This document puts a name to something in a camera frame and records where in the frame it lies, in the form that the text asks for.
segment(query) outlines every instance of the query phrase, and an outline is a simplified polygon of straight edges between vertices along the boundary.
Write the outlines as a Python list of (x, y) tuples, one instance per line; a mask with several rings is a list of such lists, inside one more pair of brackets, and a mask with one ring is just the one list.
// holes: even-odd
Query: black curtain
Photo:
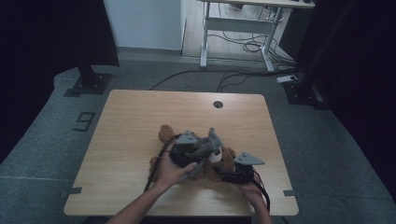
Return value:
[(53, 90), (53, 78), (87, 64), (119, 65), (102, 0), (0, 1), (1, 161)]
[(359, 144), (394, 199), (395, 17), (392, 1), (321, 0), (297, 58), (306, 76), (322, 84), (330, 109)]

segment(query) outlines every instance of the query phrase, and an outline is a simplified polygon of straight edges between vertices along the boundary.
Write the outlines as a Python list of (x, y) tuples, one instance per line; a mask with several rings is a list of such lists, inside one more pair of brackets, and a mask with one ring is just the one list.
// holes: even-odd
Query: metal frame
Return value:
[(279, 17), (283, 10), (283, 7), (279, 7), (276, 12), (274, 21), (250, 21), (250, 20), (237, 20), (237, 19), (226, 19), (226, 18), (211, 18), (209, 16), (210, 2), (206, 2), (206, 14), (205, 14), (205, 25), (204, 25), (204, 42), (201, 48), (201, 68), (206, 68), (207, 61), (207, 32), (209, 30), (216, 31), (231, 31), (239, 33), (254, 33), (269, 35), (265, 41), (264, 48), (262, 48), (262, 57), (264, 58), (265, 65), (269, 72), (274, 72), (275, 69), (271, 62), (271, 55), (269, 54), (269, 48), (271, 46), (272, 39), (276, 31), (276, 27), (279, 22)]

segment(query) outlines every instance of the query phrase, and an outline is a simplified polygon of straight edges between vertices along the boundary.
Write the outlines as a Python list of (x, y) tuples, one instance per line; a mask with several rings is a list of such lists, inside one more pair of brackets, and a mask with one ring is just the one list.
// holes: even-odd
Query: black stand base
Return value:
[(85, 83), (80, 77), (72, 89), (64, 93), (64, 97), (79, 97), (81, 94), (102, 95), (105, 92), (111, 74), (96, 74), (92, 84)]
[(330, 109), (319, 95), (318, 90), (315, 89), (315, 86), (313, 87), (315, 90), (311, 90), (305, 94), (301, 94), (299, 83), (285, 82), (283, 83), (283, 88), (291, 105), (312, 105), (315, 109), (319, 110)]

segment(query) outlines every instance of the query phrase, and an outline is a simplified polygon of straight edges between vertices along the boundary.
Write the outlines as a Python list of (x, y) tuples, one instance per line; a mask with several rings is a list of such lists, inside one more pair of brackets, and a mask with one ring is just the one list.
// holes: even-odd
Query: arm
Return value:
[(194, 169), (196, 162), (189, 164), (185, 168), (180, 168), (172, 163), (169, 158), (169, 150), (172, 146), (170, 145), (161, 157), (157, 171), (158, 179), (155, 184), (119, 211), (107, 222), (108, 224), (139, 223), (161, 195), (174, 186), (183, 175)]
[[(260, 183), (258, 175), (254, 174), (254, 179)], [(239, 186), (241, 191), (247, 197), (250, 204), (253, 206), (256, 213), (257, 223), (259, 224), (272, 224), (272, 219), (267, 210), (264, 199), (262, 198), (262, 192), (252, 183)]]

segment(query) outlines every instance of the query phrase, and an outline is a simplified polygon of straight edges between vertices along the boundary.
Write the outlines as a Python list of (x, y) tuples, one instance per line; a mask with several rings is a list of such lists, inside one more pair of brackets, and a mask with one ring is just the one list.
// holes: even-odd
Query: white wall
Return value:
[(105, 0), (116, 46), (181, 50), (181, 1)]

